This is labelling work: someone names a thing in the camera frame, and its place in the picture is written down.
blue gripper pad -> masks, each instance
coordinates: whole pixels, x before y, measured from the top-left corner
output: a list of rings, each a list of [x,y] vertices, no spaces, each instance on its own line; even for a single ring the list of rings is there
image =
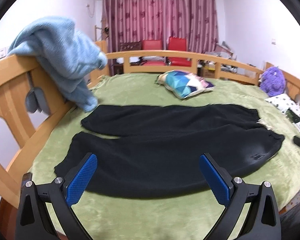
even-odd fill
[[[227,184],[205,155],[200,156],[199,166],[218,203],[227,207],[230,203],[230,189]]]
[[[91,154],[67,186],[66,202],[69,207],[79,202],[84,190],[97,169],[97,165],[97,157],[94,154]]]

metal screw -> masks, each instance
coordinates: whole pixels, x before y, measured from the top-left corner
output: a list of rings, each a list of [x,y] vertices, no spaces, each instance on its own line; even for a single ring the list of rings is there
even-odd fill
[[[26,182],[26,187],[31,187],[32,186],[32,181],[30,180],[30,181],[27,181]]]
[[[235,177],[234,182],[237,183],[237,184],[240,184],[240,183],[242,183],[242,179],[239,178],[239,177]]]
[[[271,183],[269,181],[265,181],[264,184],[266,187],[271,187]]]
[[[56,184],[60,184],[62,182],[62,178],[61,177],[57,177],[54,179],[54,183]]]

curtain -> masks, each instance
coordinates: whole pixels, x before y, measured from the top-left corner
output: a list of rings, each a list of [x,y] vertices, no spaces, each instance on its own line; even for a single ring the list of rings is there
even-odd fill
[[[215,0],[103,0],[109,52],[120,43],[186,38],[188,50],[213,51],[218,42]]]

purple plush toy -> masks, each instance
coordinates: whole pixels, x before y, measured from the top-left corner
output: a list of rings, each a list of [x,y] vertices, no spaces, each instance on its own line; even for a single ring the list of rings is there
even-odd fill
[[[286,80],[279,68],[270,67],[261,75],[260,89],[269,97],[282,94],[285,87]]]

wooden bed frame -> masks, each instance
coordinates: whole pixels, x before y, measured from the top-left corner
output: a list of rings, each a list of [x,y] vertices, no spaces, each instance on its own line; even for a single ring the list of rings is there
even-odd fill
[[[106,41],[99,41],[96,44],[106,53],[108,59],[124,58],[124,73],[152,72],[163,73],[166,71],[180,69],[197,73],[197,61],[209,60],[216,63],[215,78],[227,78],[251,85],[258,85],[260,74],[263,70],[237,61],[214,57],[206,54],[170,51],[170,50],[135,50],[107,53]],[[192,60],[191,67],[180,66],[131,66],[129,57],[163,56],[181,57]],[[223,72],[221,65],[232,65],[255,73],[254,78],[245,75]],[[51,115],[35,129],[30,121],[26,107],[25,98],[30,90],[28,82],[30,73],[35,87],[41,87],[45,93]],[[103,70],[94,70],[90,73],[89,87],[99,82],[103,75],[109,75],[108,66]],[[295,98],[300,94],[300,80],[284,72],[289,88],[289,95]],[[4,119],[10,128],[20,150],[15,154],[7,169],[0,165],[0,223],[4,227],[4,210],[18,208],[20,187],[22,177],[31,168],[32,163],[41,151],[50,133],[62,117],[69,111],[73,103],[65,102],[56,85],[41,68],[34,57],[10,56],[0,60],[0,118]]]

